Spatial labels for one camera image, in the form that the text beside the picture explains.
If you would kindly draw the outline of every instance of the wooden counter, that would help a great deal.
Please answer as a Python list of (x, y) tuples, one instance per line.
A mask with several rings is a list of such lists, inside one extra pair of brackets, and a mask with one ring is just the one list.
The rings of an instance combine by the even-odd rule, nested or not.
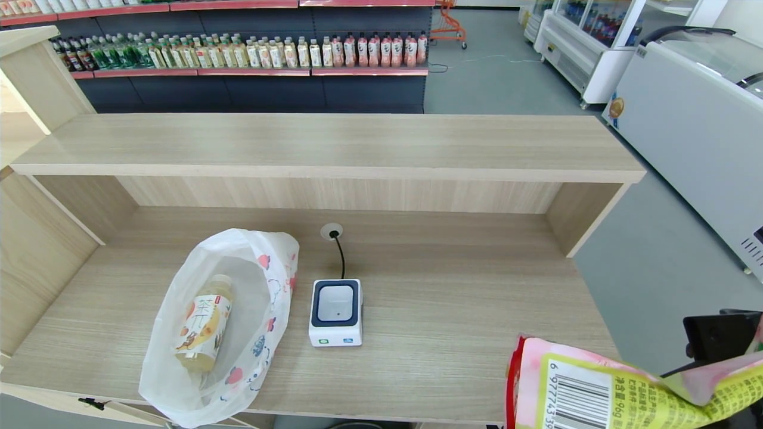
[(591, 116), (82, 115), (13, 164), (21, 174), (638, 182)]
[[(363, 345), (316, 349), (311, 286), (363, 281)], [(6, 382), (141, 402), (138, 380), (166, 289), (200, 240), (228, 227), (299, 241), (288, 328), (250, 411), (495, 424), (519, 333), (617, 352), (543, 216), (140, 208), (96, 250), (17, 350)]]
[[(230, 227), (301, 245), (288, 327), (234, 424), (495, 424), (519, 333), (617, 357), (570, 258), (645, 172), (595, 118), (94, 115), (40, 34), (15, 34), (32, 44), (0, 34), (18, 47), (0, 68), (48, 135), (0, 182), (3, 298), (40, 297), (8, 324), (2, 300), (3, 383), (163, 421), (137, 392), (153, 320), (188, 252)], [(311, 284), (340, 272), (330, 221), (363, 284), (361, 347), (307, 338)]]

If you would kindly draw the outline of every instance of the electrical cord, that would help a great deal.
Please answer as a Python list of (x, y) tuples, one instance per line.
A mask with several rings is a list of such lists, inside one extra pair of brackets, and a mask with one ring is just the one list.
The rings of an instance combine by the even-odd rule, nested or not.
[(342, 277), (344, 279), (344, 252), (342, 251), (342, 244), (339, 242), (339, 231), (331, 231), (329, 237), (336, 241), (336, 246), (339, 247), (339, 256), (342, 258)]

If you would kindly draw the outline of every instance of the refrigerator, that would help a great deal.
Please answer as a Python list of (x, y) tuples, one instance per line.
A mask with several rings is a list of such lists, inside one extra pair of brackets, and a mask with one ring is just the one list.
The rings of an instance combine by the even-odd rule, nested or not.
[(645, 35), (672, 25), (710, 27), (725, 5), (726, 0), (555, 0), (543, 11), (533, 47), (580, 92), (581, 108), (587, 108), (609, 101)]
[(726, 29), (657, 31), (603, 116), (763, 282), (763, 47)]

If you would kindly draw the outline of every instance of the floor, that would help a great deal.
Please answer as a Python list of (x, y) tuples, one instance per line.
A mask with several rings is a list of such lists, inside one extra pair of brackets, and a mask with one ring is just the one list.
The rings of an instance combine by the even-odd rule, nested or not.
[[(431, 49), (429, 114), (595, 115), (522, 38), (516, 11), (461, 10), (468, 49)], [(653, 373), (688, 363), (681, 319), (763, 302), (724, 244), (654, 172), (633, 186), (575, 257), (624, 360)], [(58, 413), (2, 396), (3, 429), (137, 429)], [(322, 429), (332, 419), (279, 418), (276, 429)]]

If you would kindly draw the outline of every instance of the plastic bag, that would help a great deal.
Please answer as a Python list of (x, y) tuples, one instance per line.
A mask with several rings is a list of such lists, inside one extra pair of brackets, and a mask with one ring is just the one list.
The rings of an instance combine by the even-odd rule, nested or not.
[[(299, 244), (289, 234), (229, 229), (202, 241), (175, 274), (151, 331), (138, 392), (183, 427), (249, 407), (288, 321)], [(185, 310), (214, 274), (233, 280), (233, 309), (214, 368), (189, 373), (173, 344)]]

